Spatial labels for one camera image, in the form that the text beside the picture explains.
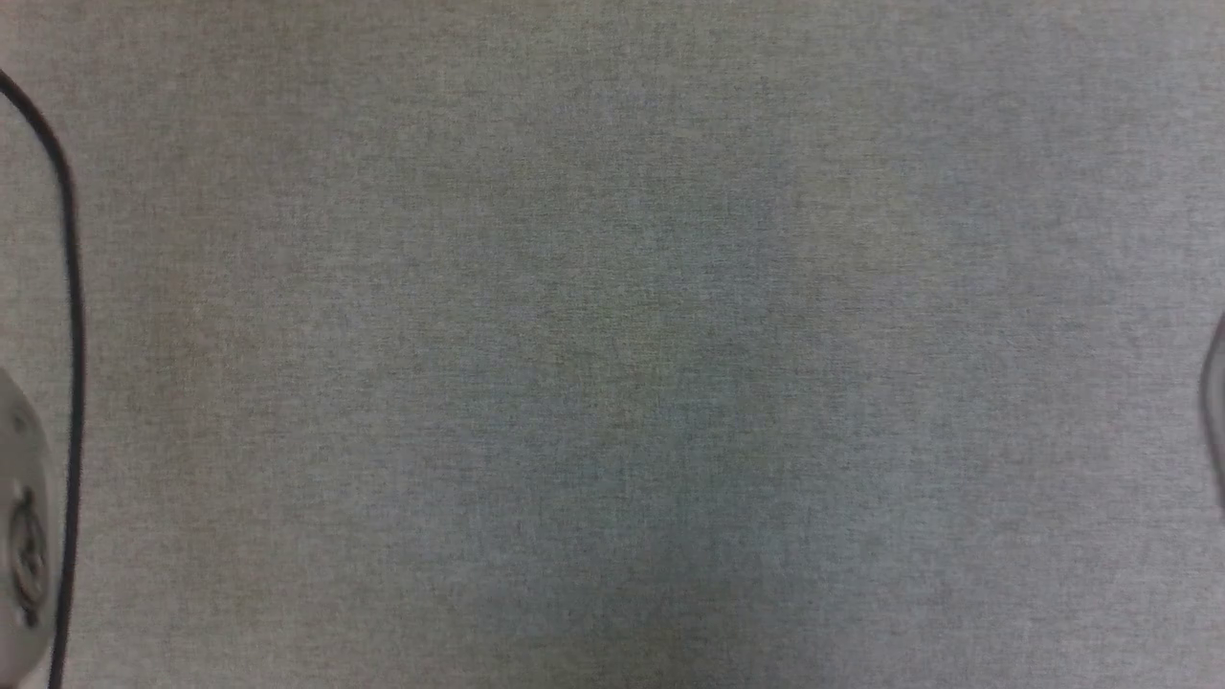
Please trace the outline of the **grey fabric sofa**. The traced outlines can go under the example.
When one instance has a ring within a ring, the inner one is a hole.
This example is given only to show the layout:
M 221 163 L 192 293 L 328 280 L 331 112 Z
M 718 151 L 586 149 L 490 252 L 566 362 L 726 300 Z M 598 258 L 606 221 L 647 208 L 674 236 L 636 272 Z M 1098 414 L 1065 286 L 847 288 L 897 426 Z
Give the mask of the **grey fabric sofa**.
M 64 689 L 1225 689 L 1225 0 L 0 0 Z

